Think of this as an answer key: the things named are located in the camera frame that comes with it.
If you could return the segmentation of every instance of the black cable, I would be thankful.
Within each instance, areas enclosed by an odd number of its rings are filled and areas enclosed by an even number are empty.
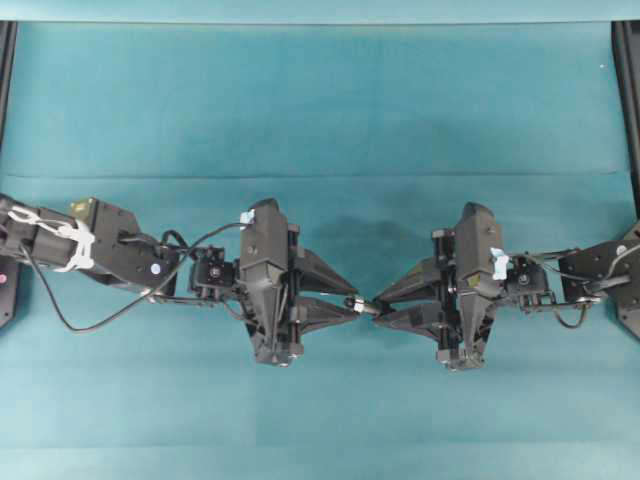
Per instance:
[[[189,245],[184,240],[184,237],[175,230],[167,230],[166,232],[164,232],[162,234],[161,243],[163,245],[169,245],[169,237],[173,237],[175,241],[178,242],[178,246],[184,248],[185,250],[189,248]]]
[[[158,293],[160,290],[162,290],[170,281],[171,279],[178,273],[178,270],[180,270],[180,267],[182,267],[182,265],[184,264],[184,262],[187,260],[187,258],[189,258],[191,256],[191,253],[193,253],[193,251],[198,247],[198,245],[200,245],[202,242],[204,242],[205,240],[214,237],[215,235],[218,235],[219,233],[222,233],[225,230],[228,230],[230,228],[234,228],[234,227],[245,227],[246,224],[245,223],[229,223],[227,225],[223,225],[220,228],[217,228],[216,230],[213,230],[205,235],[203,235],[202,237],[200,237],[198,240],[196,240],[186,251],[186,253],[182,256],[182,258],[178,261],[178,263],[176,264],[175,267],[173,267],[173,269],[169,272],[169,274],[164,278],[164,280],[162,280],[162,282],[160,282],[156,287],[152,288],[151,290],[149,290],[147,293],[145,293],[144,295],[141,295],[140,297],[136,298],[133,302],[125,305],[124,307],[122,307],[120,310],[118,310],[117,312],[115,312],[114,314],[108,316],[107,318],[105,318],[104,320],[99,321],[98,323],[95,323],[94,325],[91,325],[89,327],[83,327],[83,328],[77,328],[74,327],[73,325],[71,325],[67,319],[64,317],[64,315],[62,314],[62,311],[60,310],[60,307],[58,306],[58,302],[56,301],[56,298],[53,294],[53,291],[51,290],[51,287],[49,286],[49,282],[47,282],[47,279],[45,278],[44,274],[42,273],[42,270],[40,269],[40,266],[38,265],[38,263],[33,259],[33,256],[31,255],[31,252],[29,252],[29,249],[27,248],[27,246],[21,242],[20,243],[20,251],[22,252],[22,254],[27,258],[27,260],[29,261],[29,264],[31,265],[31,267],[35,270],[36,275],[38,276],[38,278],[40,279],[40,281],[42,282],[42,284],[44,285],[45,290],[47,291],[47,294],[49,295],[49,299],[51,300],[51,304],[53,305],[53,309],[56,311],[56,314],[58,315],[58,318],[60,319],[60,321],[64,324],[65,327],[67,327],[69,330],[71,330],[74,333],[90,333],[90,332],[95,332],[96,330],[104,327],[106,324],[112,322],[113,320],[115,320],[116,318],[120,317],[121,315],[125,314],[126,312],[128,312],[129,310],[131,310],[133,307],[135,307],[136,305],[138,305],[139,303],[141,303],[142,301],[146,300],[147,298],[155,295],[156,293]]]
[[[564,328],[568,328],[569,330],[575,330],[577,328],[580,328],[582,326],[582,324],[584,323],[584,321],[587,319],[587,306],[583,306],[580,312],[580,318],[578,319],[578,323],[567,323],[565,322],[562,317],[560,316],[560,312],[558,312],[557,309],[553,309],[553,316],[556,317],[556,320],[558,320],[558,323],[560,325],[562,325]]]

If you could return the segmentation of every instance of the green fabric backdrop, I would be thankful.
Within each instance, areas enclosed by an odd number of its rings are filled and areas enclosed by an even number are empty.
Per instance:
[[[634,221],[609,29],[22,24],[0,188],[94,195],[188,239],[275,196],[367,296],[468,200],[509,250],[589,246]],[[130,300],[48,276],[77,324]],[[494,332],[464,374],[369,318],[273,369],[220,310],[70,335],[27,271],[0,331],[0,475],[634,478],[640,345],[611,309],[576,332],[501,311]]]

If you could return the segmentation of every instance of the table surface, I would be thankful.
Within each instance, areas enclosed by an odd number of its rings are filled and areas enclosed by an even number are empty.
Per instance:
[[[608,23],[25,23],[7,118],[6,194],[63,211],[96,196],[187,239],[273,196],[365,296],[466,201],[511,251],[635,220]],[[216,244],[235,257],[238,240]],[[48,277],[78,325],[130,300]],[[575,332],[500,311],[486,368],[449,374],[434,344],[369,318],[273,369],[218,309],[148,304],[73,336],[26,270],[19,302],[0,331],[7,478],[595,479],[640,463],[640,344],[610,305]]]

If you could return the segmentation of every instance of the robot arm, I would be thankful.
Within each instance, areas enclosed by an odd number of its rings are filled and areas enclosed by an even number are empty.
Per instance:
[[[493,213],[469,203],[454,228],[433,232],[433,257],[422,260],[372,302],[356,298],[347,305],[371,313],[377,325],[436,341],[436,359],[450,370],[484,365],[485,347],[501,307],[524,313],[551,311],[565,327],[577,328],[594,303],[610,296],[620,321],[640,337],[636,227],[620,241],[586,250],[507,255]],[[549,265],[551,261],[559,268]],[[549,288],[546,270],[562,276],[564,303]],[[395,309],[396,304],[422,300],[428,303]],[[562,309],[577,309],[578,323],[566,323]]]
[[[301,336],[357,317],[352,310],[335,306],[301,292],[353,295],[357,290],[316,254],[298,245],[300,229],[288,223],[273,199],[253,205],[242,222],[229,224],[188,246],[170,230],[158,241],[142,233],[135,216],[95,198],[71,204],[71,214],[33,208],[0,196],[0,259],[59,272],[77,270],[107,286],[139,293],[131,304],[106,319],[110,321],[141,300],[192,305],[223,304],[246,324],[256,360],[286,366],[302,355]],[[225,261],[225,251],[201,246],[228,227],[241,227],[241,254]],[[170,244],[173,236],[179,245]],[[177,271],[186,260],[193,265],[189,292],[176,297]],[[74,332],[76,329],[62,316]],[[227,302],[238,302],[241,313]]]

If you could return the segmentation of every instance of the cable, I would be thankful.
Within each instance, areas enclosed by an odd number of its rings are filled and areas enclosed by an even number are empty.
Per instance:
[[[613,271],[615,270],[616,265],[618,265],[618,262],[622,260],[624,257],[626,257],[627,255],[635,252],[638,249],[640,249],[640,244],[634,245],[633,247],[626,249],[624,252],[622,252],[616,258],[614,258],[613,261],[611,262],[611,265],[609,265],[609,270],[607,271],[607,274],[604,276],[603,280],[608,280],[609,278],[611,278],[611,275],[613,275]]]
[[[107,325],[108,323],[111,323],[113,320],[115,320],[116,318],[124,315],[126,312],[128,312],[129,310],[131,310],[133,307],[135,307],[136,305],[138,305],[139,303],[141,303],[142,301],[146,300],[147,298],[155,295],[156,293],[158,293],[160,290],[162,290],[170,281],[171,279],[176,275],[176,273],[178,273],[178,270],[180,270],[180,267],[182,267],[182,265],[184,264],[184,262],[187,260],[187,258],[190,257],[191,253],[193,253],[193,251],[198,247],[198,245],[200,245],[202,242],[204,242],[205,240],[214,237],[216,235],[218,235],[219,233],[224,232],[225,230],[228,230],[230,228],[235,228],[235,227],[245,227],[246,224],[245,223],[229,223],[227,225],[223,225],[220,228],[217,228],[216,230],[213,230],[209,233],[206,233],[205,235],[203,235],[202,237],[200,237],[198,240],[196,240],[186,251],[186,253],[182,256],[182,258],[178,261],[178,263],[176,264],[175,267],[173,267],[173,269],[169,272],[169,274],[164,278],[164,280],[162,280],[162,282],[160,282],[156,287],[152,288],[151,290],[149,290],[147,293],[145,293],[144,295],[141,295],[140,297],[136,298],[133,302],[125,305],[124,307],[122,307],[120,310],[118,310],[117,312],[113,313],[112,315],[108,316],[107,318],[105,318],[104,320],[101,320],[89,327],[83,327],[83,328],[78,328],[78,327],[74,327],[73,325],[71,325],[67,319],[64,317],[64,315],[62,314],[62,311],[60,310],[60,307],[58,306],[58,302],[56,301],[56,298],[53,294],[53,291],[51,290],[51,287],[49,286],[49,282],[47,282],[47,279],[45,278],[44,274],[42,273],[42,270],[40,269],[40,266],[38,265],[38,263],[33,259],[33,256],[31,255],[31,252],[29,252],[29,249],[26,247],[26,245],[21,242],[20,243],[20,251],[22,252],[22,254],[27,258],[27,260],[29,261],[29,264],[31,265],[31,267],[35,270],[36,275],[38,276],[38,278],[40,279],[40,281],[42,282],[42,284],[44,285],[45,290],[47,291],[47,294],[49,295],[49,299],[51,300],[51,305],[53,306],[53,309],[56,311],[56,314],[58,315],[58,318],[60,319],[60,321],[65,325],[65,327],[67,327],[67,329],[71,330],[74,333],[90,333],[90,332],[95,332],[96,330],[104,327],[105,325]]]
[[[178,242],[178,245],[181,248],[184,248],[185,250],[189,248],[189,245],[184,240],[184,237],[182,235],[180,235],[180,233],[178,233],[175,230],[167,230],[166,232],[164,232],[162,234],[161,243],[163,245],[168,245],[169,244],[169,237],[173,237],[175,239],[175,241]]]
[[[528,253],[520,253],[520,254],[517,254],[517,255],[514,255],[514,256],[525,257],[525,258],[531,260],[532,262],[536,263],[537,265],[540,265],[542,268],[544,268],[546,270],[549,270],[549,271],[551,271],[553,273],[556,273],[556,274],[560,275],[561,277],[567,277],[567,278],[570,278],[572,280],[579,280],[581,282],[595,282],[596,281],[593,278],[581,277],[579,275],[571,275],[570,273],[564,273],[564,272],[558,270],[557,268],[549,265],[544,260],[540,260],[535,255],[531,255],[531,254],[528,254]]]
[[[560,316],[560,312],[558,312],[557,308],[553,309],[553,315],[556,317],[556,320],[558,320],[558,323],[560,325],[562,325],[564,328],[568,328],[569,330],[576,330],[577,328],[580,328],[582,326],[582,324],[584,323],[584,321],[587,318],[587,306],[583,306],[580,312],[580,318],[578,319],[578,323],[567,323],[565,322],[562,317]]]

